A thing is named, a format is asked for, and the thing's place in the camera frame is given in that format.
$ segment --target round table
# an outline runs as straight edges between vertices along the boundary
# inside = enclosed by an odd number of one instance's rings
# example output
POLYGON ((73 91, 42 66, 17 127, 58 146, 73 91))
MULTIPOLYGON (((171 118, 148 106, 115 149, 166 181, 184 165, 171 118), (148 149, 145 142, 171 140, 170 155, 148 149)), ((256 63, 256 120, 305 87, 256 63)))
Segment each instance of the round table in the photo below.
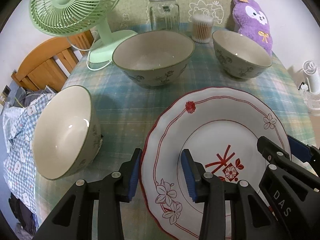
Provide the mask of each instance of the round table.
MULTIPOLYGON (((267 104, 282 122, 287 134, 305 144, 315 145, 314 132, 291 76, 273 54, 273 66, 250 80, 230 77, 220 68, 212 42, 196 43, 188 67, 173 83, 147 89, 131 81, 115 65, 100 71, 86 67, 86 57, 78 63, 64 87, 82 85, 91 95, 103 134, 99 154, 85 170, 70 177, 49 181, 36 176, 36 206, 39 223, 78 179, 103 179, 130 160, 135 148, 143 148, 147 133, 158 116, 183 94, 209 86, 227 86, 247 91, 267 104)), ((97 239, 97 206, 94 207, 92 239, 97 239)), ((124 237, 127 240, 171 239, 148 213, 140 186, 129 204, 121 204, 124 237)))

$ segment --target yellow bow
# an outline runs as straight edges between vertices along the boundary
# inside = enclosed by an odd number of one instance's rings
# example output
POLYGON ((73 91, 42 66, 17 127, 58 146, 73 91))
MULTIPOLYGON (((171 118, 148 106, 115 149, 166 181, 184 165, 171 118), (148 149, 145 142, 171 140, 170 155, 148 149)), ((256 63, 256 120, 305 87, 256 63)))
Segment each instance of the yellow bow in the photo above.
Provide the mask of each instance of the yellow bow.
POLYGON ((269 38, 269 34, 268 33, 264 33, 262 31, 259 31, 258 33, 259 33, 260 36, 263 36, 262 42, 265 41, 266 43, 268 43, 268 39, 267 38, 269 38))

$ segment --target fan base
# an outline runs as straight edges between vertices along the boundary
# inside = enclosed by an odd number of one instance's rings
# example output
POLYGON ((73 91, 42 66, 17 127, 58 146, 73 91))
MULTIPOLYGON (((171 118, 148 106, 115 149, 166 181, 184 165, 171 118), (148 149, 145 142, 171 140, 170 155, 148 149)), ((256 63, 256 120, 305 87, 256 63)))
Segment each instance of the fan base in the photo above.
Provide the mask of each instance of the fan base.
POLYGON ((122 30, 111 34, 113 42, 105 45, 101 39, 97 40, 91 48, 90 62, 101 63, 112 60, 112 54, 118 45, 126 39, 136 35, 132 30, 122 30))

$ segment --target white plate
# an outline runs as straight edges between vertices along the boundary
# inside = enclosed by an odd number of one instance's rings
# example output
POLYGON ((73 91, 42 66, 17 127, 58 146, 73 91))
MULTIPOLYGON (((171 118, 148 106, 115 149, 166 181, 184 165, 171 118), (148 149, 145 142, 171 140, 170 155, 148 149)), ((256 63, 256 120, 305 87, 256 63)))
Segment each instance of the white plate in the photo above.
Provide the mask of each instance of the white plate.
MULTIPOLYGON (((259 189, 267 165, 257 151, 260 136, 291 154, 281 122, 249 93, 206 88, 173 103, 148 134, 142 156, 142 191, 157 224, 180 240, 199 237, 204 205, 189 197, 180 162, 185 148, 206 171, 221 179, 247 180, 266 202, 259 189)), ((226 239, 230 237, 230 205, 226 203, 226 239)))

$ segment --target purple plush toy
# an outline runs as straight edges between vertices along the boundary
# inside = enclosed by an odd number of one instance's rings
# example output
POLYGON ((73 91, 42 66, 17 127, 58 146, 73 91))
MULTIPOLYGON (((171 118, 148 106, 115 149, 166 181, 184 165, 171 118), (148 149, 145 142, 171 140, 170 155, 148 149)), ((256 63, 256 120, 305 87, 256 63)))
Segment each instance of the purple plush toy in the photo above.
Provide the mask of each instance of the purple plush toy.
POLYGON ((233 19, 238 33, 247 36, 272 55, 272 37, 267 17, 254 0, 233 0, 233 19))

